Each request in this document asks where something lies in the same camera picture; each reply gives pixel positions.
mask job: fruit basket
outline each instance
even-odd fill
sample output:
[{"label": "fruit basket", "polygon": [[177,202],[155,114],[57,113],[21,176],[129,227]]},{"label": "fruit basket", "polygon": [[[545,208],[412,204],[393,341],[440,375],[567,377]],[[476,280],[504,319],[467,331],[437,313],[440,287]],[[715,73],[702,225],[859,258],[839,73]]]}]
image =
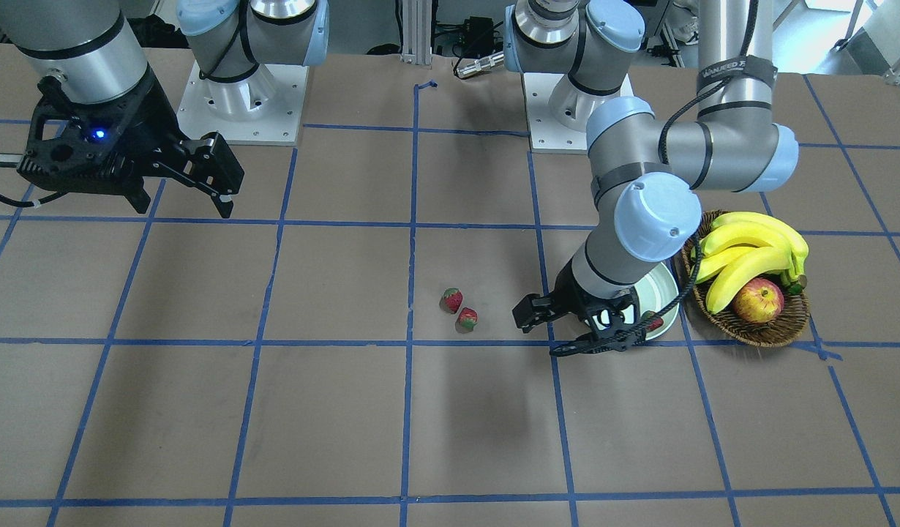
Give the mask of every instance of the fruit basket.
[{"label": "fruit basket", "polygon": [[[710,233],[710,224],[716,220],[721,214],[725,214],[724,210],[713,210],[705,212],[701,217],[700,227],[697,228],[697,235],[703,238]],[[680,259],[682,263],[683,276],[682,283],[686,283],[688,277],[691,276],[691,268],[694,263],[691,261],[691,249],[694,243],[690,238],[680,251]],[[713,280],[705,281],[694,285],[691,292],[694,300],[697,300],[697,306],[700,307],[702,313],[707,316],[708,320],[741,343],[750,344],[762,348],[780,348],[787,346],[795,341],[795,338],[801,335],[805,326],[808,326],[808,319],[811,317],[811,306],[808,303],[808,297],[804,291],[800,294],[784,294],[785,305],[781,310],[781,314],[773,320],[765,324],[754,324],[750,321],[744,321],[737,316],[731,307],[727,306],[724,310],[717,314],[710,314],[707,311],[707,291],[710,290],[710,284]]]}]

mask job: white mounting plate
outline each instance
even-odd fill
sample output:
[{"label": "white mounting plate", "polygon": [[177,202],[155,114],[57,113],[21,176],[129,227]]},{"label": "white mounting plate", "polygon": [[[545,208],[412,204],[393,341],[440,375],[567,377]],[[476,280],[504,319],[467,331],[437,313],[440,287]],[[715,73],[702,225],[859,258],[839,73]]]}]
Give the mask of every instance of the white mounting plate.
[{"label": "white mounting plate", "polygon": [[219,131],[229,144],[267,144],[267,146],[296,146],[300,130],[300,116],[307,93],[309,67],[267,64],[275,77],[277,96],[275,111],[254,121],[228,121],[210,109],[206,98],[209,90],[200,81],[200,67],[193,63],[190,79],[183,91],[183,99],[176,112],[180,130],[198,139],[203,134]]},{"label": "white mounting plate", "polygon": [[522,75],[528,130],[531,132],[531,151],[548,154],[587,154],[587,134],[568,129],[558,123],[548,107],[547,101],[561,77],[563,77],[561,73]]}]

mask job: banana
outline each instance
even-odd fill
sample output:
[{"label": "banana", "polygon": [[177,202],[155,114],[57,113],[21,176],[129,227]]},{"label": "banana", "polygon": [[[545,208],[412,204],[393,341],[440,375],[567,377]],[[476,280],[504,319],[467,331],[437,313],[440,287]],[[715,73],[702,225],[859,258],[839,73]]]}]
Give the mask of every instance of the banana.
[{"label": "banana", "polygon": [[707,292],[707,311],[720,313],[749,280],[759,274],[778,272],[791,266],[787,250],[778,247],[757,247],[732,261],[718,274]]},{"label": "banana", "polygon": [[700,270],[697,271],[697,283],[705,283],[705,281],[717,276],[717,273],[724,269],[724,267],[727,266],[730,261],[734,261],[735,259],[741,257],[742,255],[748,253],[753,249],[755,249],[755,247],[729,247],[729,249],[724,249],[720,251],[720,253],[714,254],[713,256],[708,256],[707,258],[701,260]]},{"label": "banana", "polygon": [[768,227],[771,227],[771,229],[778,231],[778,233],[784,236],[785,239],[788,240],[788,243],[791,244],[792,248],[792,269],[789,270],[789,277],[791,277],[793,283],[798,282],[798,278],[804,274],[804,261],[808,258],[808,243],[805,242],[804,237],[802,237],[798,231],[792,229],[790,225],[777,219],[777,217],[771,217],[768,216],[768,214],[759,214],[758,212],[751,211],[720,214],[710,226],[712,229],[716,229],[728,223],[735,223],[735,221],[755,221],[756,223],[762,223],[763,225],[768,225]]},{"label": "banana", "polygon": [[752,247],[777,247],[785,254],[791,253],[791,244],[778,231],[755,221],[734,221],[710,231],[701,242],[705,256],[713,256],[735,244]]}]

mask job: basket of fruit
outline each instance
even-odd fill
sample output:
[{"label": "basket of fruit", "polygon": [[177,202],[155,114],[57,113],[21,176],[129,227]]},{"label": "basket of fruit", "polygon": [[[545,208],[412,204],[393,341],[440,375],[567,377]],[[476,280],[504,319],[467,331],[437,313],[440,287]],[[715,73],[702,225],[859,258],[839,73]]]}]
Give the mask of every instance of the basket of fruit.
[{"label": "basket of fruit", "polygon": [[[754,212],[708,211],[697,228],[704,253],[694,285],[697,306],[741,343],[782,347],[804,331],[811,306],[803,291],[808,245],[797,231]],[[694,243],[681,249],[684,280]]]}]

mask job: light blue joint cap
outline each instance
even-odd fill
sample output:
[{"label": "light blue joint cap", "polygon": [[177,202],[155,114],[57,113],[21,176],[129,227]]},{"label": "light blue joint cap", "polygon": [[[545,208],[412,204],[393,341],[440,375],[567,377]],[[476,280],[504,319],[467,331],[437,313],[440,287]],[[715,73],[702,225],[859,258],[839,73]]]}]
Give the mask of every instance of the light blue joint cap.
[{"label": "light blue joint cap", "polygon": [[616,234],[641,261],[677,253],[700,225],[700,200],[680,177],[651,171],[628,184],[616,204]]},{"label": "light blue joint cap", "polygon": [[237,7],[239,0],[179,0],[176,19],[180,20],[183,34],[196,37],[232,16]]},{"label": "light blue joint cap", "polygon": [[601,104],[591,114],[590,120],[587,120],[587,151],[590,151],[594,141],[599,139],[604,131],[609,130],[611,126],[626,117],[634,116],[637,113],[648,113],[652,117],[655,116],[648,103],[638,99],[638,97],[616,97],[616,99],[611,99]]},{"label": "light blue joint cap", "polygon": [[587,17],[600,37],[625,53],[638,51],[645,37],[642,15],[623,0],[591,0]]},{"label": "light blue joint cap", "polygon": [[521,64],[518,64],[518,47],[516,46],[516,36],[514,36],[514,24],[511,21],[511,11],[514,6],[506,7],[506,30],[503,33],[503,52],[506,57],[506,70],[515,73],[524,73],[521,70]]},{"label": "light blue joint cap", "polygon": [[798,164],[798,141],[795,140],[795,133],[781,124],[775,124],[775,129],[779,131],[779,142],[772,159],[759,178],[740,193],[769,193],[785,184],[794,173]]},{"label": "light blue joint cap", "polygon": [[310,44],[307,44],[304,66],[320,66],[326,60],[330,40],[329,23],[329,5],[326,0],[317,0],[317,15],[313,19],[313,33],[310,34]]}]

